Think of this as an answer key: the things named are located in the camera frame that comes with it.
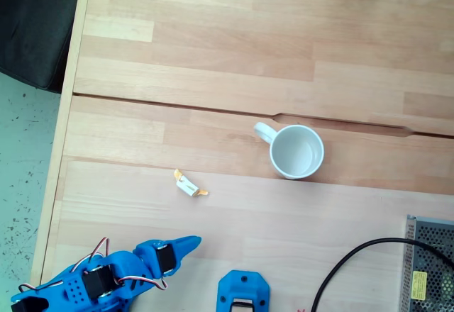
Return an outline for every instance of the mug handle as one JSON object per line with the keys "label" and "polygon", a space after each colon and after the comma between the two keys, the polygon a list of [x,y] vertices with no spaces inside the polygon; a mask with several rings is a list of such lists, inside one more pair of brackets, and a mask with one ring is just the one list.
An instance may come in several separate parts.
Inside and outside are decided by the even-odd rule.
{"label": "mug handle", "polygon": [[268,144],[271,144],[272,141],[277,136],[277,132],[275,129],[261,122],[255,124],[254,131],[256,134],[260,136],[260,138],[262,138]]}

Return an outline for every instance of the black chair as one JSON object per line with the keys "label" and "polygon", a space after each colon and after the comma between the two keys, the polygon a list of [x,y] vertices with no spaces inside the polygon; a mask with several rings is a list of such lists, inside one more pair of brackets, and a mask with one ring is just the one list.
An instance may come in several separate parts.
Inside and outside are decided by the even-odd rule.
{"label": "black chair", "polygon": [[60,92],[77,0],[0,0],[0,72]]}

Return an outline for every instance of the candy wrapper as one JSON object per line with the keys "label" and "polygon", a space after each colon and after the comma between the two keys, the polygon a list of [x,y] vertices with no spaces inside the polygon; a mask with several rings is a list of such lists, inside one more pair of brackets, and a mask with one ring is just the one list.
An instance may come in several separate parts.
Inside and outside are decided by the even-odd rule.
{"label": "candy wrapper", "polygon": [[182,172],[179,171],[178,169],[175,169],[175,171],[173,172],[173,175],[175,176],[175,179],[177,180],[178,188],[180,188],[182,191],[184,191],[189,196],[195,197],[198,195],[208,195],[208,192],[206,190],[200,189],[194,183],[189,181],[182,174]]}

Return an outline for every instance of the blue 3d printed part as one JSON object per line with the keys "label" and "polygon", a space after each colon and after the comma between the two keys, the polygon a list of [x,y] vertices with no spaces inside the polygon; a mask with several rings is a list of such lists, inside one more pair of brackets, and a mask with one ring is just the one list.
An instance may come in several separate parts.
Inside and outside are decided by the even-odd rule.
{"label": "blue 3d printed part", "polygon": [[149,240],[133,252],[115,252],[108,257],[95,255],[71,272],[69,266],[47,284],[11,298],[13,312],[126,312],[134,298],[154,284],[136,276],[161,279],[173,275],[183,257],[199,246],[201,238],[187,236],[176,240]]}
{"label": "blue 3d printed part", "polygon": [[250,307],[253,312],[268,312],[270,286],[257,272],[231,271],[218,285],[216,312],[231,312],[234,306]]}

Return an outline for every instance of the blue plastic part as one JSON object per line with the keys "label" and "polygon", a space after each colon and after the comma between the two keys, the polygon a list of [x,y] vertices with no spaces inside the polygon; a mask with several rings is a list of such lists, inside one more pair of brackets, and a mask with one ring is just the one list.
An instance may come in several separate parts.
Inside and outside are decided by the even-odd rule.
{"label": "blue plastic part", "polygon": [[270,286],[257,272],[230,271],[219,282],[216,312],[231,312],[234,299],[251,300],[254,312],[268,312]]}
{"label": "blue plastic part", "polygon": [[[91,300],[82,281],[84,271],[90,272],[97,267],[110,266],[117,279],[130,275],[147,277],[149,279],[160,279],[173,275],[181,266],[183,257],[192,250],[195,250],[200,242],[201,238],[198,236],[187,236],[185,238],[166,241],[149,240],[139,244],[133,252],[122,250],[112,253],[108,257],[95,255],[91,262],[89,260],[83,261],[73,273],[70,271],[74,265],[71,265],[48,283],[38,286],[37,289],[60,280],[63,280],[63,284],[16,294],[11,298],[11,302],[16,303],[17,301],[30,297],[46,299],[49,307],[45,309],[45,312],[128,311],[134,298],[153,288],[153,284],[125,280],[123,286],[118,286],[110,294]],[[173,246],[176,266],[172,271],[163,274],[161,273],[157,260],[156,250],[166,245]]]}

